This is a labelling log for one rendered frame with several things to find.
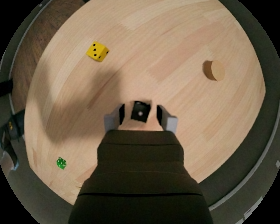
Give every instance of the round table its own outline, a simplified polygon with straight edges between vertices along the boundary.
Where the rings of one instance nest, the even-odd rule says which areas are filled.
[[[102,62],[86,55],[94,41],[109,49]],[[205,75],[214,60],[224,66],[221,81]],[[119,129],[162,131],[162,105],[178,117],[185,168],[201,182],[236,151],[264,95],[254,48],[219,1],[92,0],[63,24],[37,65],[25,112],[29,164],[74,204],[96,167],[104,115],[125,104]],[[130,119],[134,101],[150,102],[147,123]]]

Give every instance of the dice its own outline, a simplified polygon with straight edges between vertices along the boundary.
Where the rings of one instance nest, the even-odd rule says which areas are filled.
[[[60,169],[63,169],[67,166],[67,161],[65,161],[63,158],[59,157],[58,160],[56,161],[57,166]]]
[[[86,54],[94,60],[101,62],[107,56],[108,52],[109,49],[106,46],[94,41]]]

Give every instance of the gray floor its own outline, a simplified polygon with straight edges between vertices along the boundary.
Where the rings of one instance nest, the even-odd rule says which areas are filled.
[[[236,153],[214,174],[200,183],[209,206],[232,191],[257,163],[271,136],[277,117],[280,96],[280,61],[265,31],[241,3],[234,0],[221,0],[221,2],[233,13],[250,37],[263,69],[267,94],[255,125]],[[28,26],[39,10],[40,8],[36,7],[31,12],[17,30],[13,41],[10,42],[3,62],[5,66],[0,70],[0,81],[8,79],[10,70],[8,65],[11,65],[17,43],[23,36],[25,27]],[[0,126],[8,120],[11,113],[9,96],[5,96],[0,99]],[[0,175],[2,178],[0,179],[0,192],[5,189],[6,195],[9,195],[9,204],[17,208],[21,208],[22,204],[25,208],[22,215],[30,213],[38,223],[67,223],[72,206],[44,185],[29,168],[24,140],[13,141],[12,144],[19,157],[20,166],[16,172],[10,174],[9,185],[4,176]],[[230,224],[241,219],[244,220],[244,213],[267,194],[274,182],[278,173],[275,165],[277,161],[280,161],[280,123],[271,148],[253,177],[233,197],[211,211],[216,224]],[[268,197],[273,200],[274,195],[275,197],[278,196],[278,188],[273,196]],[[266,204],[268,209],[274,208],[271,201]],[[9,218],[10,221],[14,219],[13,217],[7,217],[7,220]]]

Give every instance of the small green die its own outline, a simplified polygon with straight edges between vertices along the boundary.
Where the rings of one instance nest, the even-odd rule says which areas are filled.
[[[60,169],[64,169],[67,166],[67,161],[65,161],[63,158],[59,157],[58,160],[56,161],[57,166]]]

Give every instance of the yellow die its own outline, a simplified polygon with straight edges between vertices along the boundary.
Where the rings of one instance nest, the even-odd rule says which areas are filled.
[[[103,61],[108,52],[109,49],[106,46],[100,44],[97,41],[94,41],[86,54],[96,61]]]

